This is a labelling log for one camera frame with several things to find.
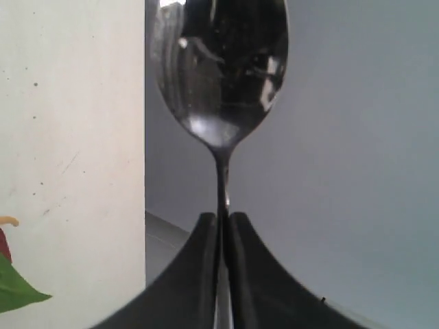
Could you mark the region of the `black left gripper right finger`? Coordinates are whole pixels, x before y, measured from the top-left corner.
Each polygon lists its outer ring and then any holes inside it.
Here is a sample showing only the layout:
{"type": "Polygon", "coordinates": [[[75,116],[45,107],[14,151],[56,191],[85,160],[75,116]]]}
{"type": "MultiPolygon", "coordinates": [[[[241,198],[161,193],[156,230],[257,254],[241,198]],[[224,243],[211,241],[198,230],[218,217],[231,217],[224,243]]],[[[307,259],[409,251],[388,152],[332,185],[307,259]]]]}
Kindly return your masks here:
{"type": "Polygon", "coordinates": [[[244,212],[224,222],[235,328],[361,328],[291,276],[265,246],[244,212]]]}

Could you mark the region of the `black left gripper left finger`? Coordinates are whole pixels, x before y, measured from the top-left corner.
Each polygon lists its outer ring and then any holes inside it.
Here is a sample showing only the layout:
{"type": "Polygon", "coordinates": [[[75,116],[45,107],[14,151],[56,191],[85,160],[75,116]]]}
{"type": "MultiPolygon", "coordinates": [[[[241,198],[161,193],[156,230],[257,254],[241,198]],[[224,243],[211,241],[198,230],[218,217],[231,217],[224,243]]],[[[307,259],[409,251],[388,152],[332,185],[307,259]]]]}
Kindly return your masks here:
{"type": "Polygon", "coordinates": [[[98,329],[211,329],[219,267],[219,223],[204,212],[182,249],[138,296],[98,329]]]}

